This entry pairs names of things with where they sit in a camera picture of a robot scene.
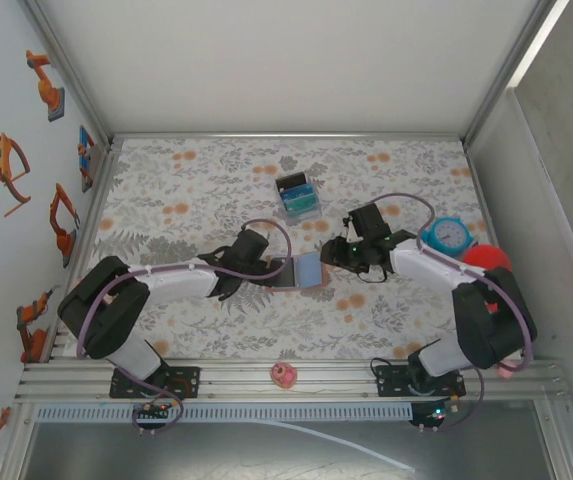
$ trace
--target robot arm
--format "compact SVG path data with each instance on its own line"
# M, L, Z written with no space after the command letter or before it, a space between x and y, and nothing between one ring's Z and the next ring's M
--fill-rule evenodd
M142 310L185 297L228 298L241 285L241 278L194 267L207 264L247 275L274 272L280 263L260 260L267 246L264 237L247 228L238 234L232 246L199 255L187 262L185 269L178 270L174 265L164 271L164 266L158 266L155 269L159 273L120 282L109 291L111 298L99 304L84 335L83 349L91 358L105 358L146 383L163 386L167 365L133 330ZM135 270L141 267L128 266L114 256L106 257L66 296L57 313L75 337L80 337L86 315L100 292L115 278ZM253 283L270 286L270 280Z
M345 220L349 233L359 241L349 243L336 237L322 247L324 263L358 275L371 266L381 267L384 275L394 273L418 281L425 287L452 297L456 334L426 345L408 358L409 376L419 392L430 391L439 377L475 366L489 368L524 347L524 335L513 309L488 288L489 280L501 288L523 316L531 341L537 329L512 273L498 267L484 270L458 262L434 250L420 250L415 236L400 230L392 233L374 204L349 213ZM487 304L496 304L489 311Z

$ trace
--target floral tablecloth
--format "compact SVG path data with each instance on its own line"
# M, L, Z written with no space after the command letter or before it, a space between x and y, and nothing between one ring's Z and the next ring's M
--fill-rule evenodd
M322 216L286 222L276 178L304 171ZM240 225L273 218L288 225L294 252L319 250L344 233L349 210L387 192L430 201L459 216L487 242L471 172L459 142L354 139L132 139L124 141L88 267L107 255L131 264L181 262L230 245ZM426 208L410 200L379 204L391 229L416 230ZM269 225L267 254L285 252ZM244 284L223 303L186 298L146 310L136 327L170 358L405 358L454 329L452 307L413 280L369 285L329 269L324 288L270 293ZM73 354L73 343L65 355Z

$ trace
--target perforated strip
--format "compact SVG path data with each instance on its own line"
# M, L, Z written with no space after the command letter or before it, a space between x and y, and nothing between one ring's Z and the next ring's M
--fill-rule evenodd
M129 423L133 404L45 404L39 407L40 423ZM174 418L178 409L168 411ZM186 404L182 422L244 423L276 422L405 421L413 418L408 402L373 403L230 403ZM153 421L145 415L139 421Z

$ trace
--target clock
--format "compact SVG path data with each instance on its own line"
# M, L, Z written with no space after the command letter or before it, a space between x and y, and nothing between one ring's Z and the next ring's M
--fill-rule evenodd
M422 240L438 252L457 257L472 243L473 236L459 218L442 217L422 233Z

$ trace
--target pink toy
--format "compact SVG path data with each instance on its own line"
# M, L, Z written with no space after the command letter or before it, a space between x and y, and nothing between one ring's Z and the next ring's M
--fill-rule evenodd
M280 388L290 388L297 381L297 369L288 363L278 362L270 369L270 378Z
M511 367L516 367L517 364L511 360L504 360L504 362L506 365L510 365ZM499 375L502 378L511 378L515 373L511 372L510 370L507 370L505 368L503 368L501 365L497 366L497 375Z

